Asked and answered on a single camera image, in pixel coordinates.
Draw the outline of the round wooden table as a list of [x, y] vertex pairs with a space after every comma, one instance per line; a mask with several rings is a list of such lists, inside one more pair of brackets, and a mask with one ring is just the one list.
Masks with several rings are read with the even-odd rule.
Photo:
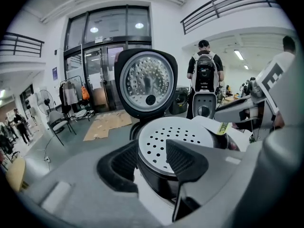
[[6, 172], [6, 180], [15, 192], [20, 192], [26, 171], [24, 158], [17, 158], [9, 166]]

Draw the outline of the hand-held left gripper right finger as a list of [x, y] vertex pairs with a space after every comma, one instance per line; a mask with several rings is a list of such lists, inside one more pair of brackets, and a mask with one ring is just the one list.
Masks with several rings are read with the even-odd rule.
[[233, 175], [244, 153], [166, 142], [166, 160], [178, 180], [174, 223], [230, 223], [240, 200], [233, 191]]

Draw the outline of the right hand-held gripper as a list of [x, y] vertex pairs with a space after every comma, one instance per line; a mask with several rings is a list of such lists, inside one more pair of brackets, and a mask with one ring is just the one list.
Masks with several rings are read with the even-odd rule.
[[254, 137], [266, 137], [272, 130], [297, 125], [296, 68], [271, 60], [250, 82], [250, 94], [234, 100], [215, 111], [214, 119], [222, 123], [249, 120]]

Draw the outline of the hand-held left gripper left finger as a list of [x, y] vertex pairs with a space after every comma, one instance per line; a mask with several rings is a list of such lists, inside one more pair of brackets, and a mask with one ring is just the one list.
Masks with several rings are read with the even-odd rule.
[[25, 207], [47, 228], [163, 228], [173, 206], [137, 162], [137, 141], [77, 154], [30, 185]]

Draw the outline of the glass entrance door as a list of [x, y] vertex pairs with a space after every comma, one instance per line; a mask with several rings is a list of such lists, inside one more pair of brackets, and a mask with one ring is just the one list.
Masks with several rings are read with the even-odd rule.
[[87, 11], [71, 18], [64, 45], [65, 78], [86, 87], [96, 113], [123, 108], [115, 84], [116, 55], [151, 48], [149, 8], [122, 5]]

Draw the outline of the standing fan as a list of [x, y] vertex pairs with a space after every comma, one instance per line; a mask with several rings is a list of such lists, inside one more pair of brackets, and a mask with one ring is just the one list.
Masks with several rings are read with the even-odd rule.
[[37, 95], [37, 105], [39, 110], [45, 114], [49, 113], [54, 109], [54, 100], [48, 90], [42, 89]]

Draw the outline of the black washing machine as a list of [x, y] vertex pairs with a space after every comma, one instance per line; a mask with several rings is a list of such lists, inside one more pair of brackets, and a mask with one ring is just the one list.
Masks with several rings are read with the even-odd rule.
[[177, 86], [173, 102], [169, 107], [169, 113], [172, 115], [181, 114], [188, 108], [189, 88], [186, 86]]

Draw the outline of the flattened cardboard sheets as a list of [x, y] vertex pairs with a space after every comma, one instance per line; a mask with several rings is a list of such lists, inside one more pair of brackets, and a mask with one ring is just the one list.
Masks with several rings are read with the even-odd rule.
[[83, 141], [107, 138], [110, 130], [131, 124], [131, 117], [125, 110], [100, 114], [94, 119]]

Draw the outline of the clothes rack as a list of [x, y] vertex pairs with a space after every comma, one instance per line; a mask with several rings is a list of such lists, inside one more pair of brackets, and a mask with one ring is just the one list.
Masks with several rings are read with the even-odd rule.
[[70, 118], [70, 112], [77, 113], [82, 109], [89, 109], [89, 100], [82, 99], [81, 86], [85, 86], [81, 76], [73, 76], [60, 82], [59, 98], [61, 101], [62, 113]]

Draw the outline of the white bag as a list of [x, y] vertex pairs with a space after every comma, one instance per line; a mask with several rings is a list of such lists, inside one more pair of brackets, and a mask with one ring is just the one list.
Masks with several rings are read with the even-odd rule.
[[95, 115], [94, 110], [82, 109], [81, 111], [74, 113], [73, 117], [75, 120], [87, 119], [88, 121], [90, 121], [90, 118], [93, 117], [94, 115]]

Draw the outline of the black balcony railing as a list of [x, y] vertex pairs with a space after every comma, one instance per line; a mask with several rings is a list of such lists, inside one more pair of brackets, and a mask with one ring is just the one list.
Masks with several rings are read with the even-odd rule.
[[280, 8], [276, 0], [210, 0], [181, 20], [184, 35], [221, 17], [254, 8]]
[[26, 56], [41, 58], [44, 41], [6, 32], [0, 40], [0, 56]]

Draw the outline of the yellow bottle with black cap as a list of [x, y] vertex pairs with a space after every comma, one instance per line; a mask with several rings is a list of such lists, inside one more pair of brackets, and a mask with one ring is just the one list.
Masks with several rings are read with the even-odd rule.
[[229, 127], [229, 123], [221, 123], [217, 135], [224, 135]]

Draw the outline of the grey chair with black frame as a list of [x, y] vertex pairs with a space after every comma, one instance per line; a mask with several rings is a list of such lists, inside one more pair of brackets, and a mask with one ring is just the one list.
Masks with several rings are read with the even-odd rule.
[[60, 129], [62, 129], [64, 126], [67, 126], [69, 131], [71, 133], [74, 133], [76, 135], [76, 132], [72, 128], [69, 121], [64, 117], [64, 115], [57, 110], [52, 110], [48, 114], [48, 125], [53, 132], [53, 134], [57, 137], [59, 142], [64, 146], [60, 138], [58, 137], [57, 133]]

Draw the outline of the maroon rice cooker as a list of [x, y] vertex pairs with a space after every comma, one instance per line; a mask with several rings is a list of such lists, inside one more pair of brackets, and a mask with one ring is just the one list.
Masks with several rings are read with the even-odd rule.
[[[176, 59], [165, 52], [135, 48], [118, 53], [114, 75], [119, 98], [129, 115], [138, 122], [130, 131], [130, 139], [137, 140], [140, 130], [149, 122], [166, 116], [176, 91], [178, 65]], [[225, 133], [217, 135], [220, 124], [198, 122], [213, 138], [213, 148], [238, 151], [234, 140]], [[153, 171], [139, 156], [138, 168], [150, 188], [160, 197], [174, 202], [178, 192], [176, 176]]]

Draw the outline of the white perforated steamer tray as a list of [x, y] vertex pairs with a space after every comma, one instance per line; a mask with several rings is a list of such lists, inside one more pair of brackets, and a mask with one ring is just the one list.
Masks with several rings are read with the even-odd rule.
[[213, 138], [199, 123], [182, 117], [162, 117], [147, 123], [138, 137], [139, 156], [153, 171], [174, 176], [167, 163], [166, 140], [178, 140], [212, 148]]

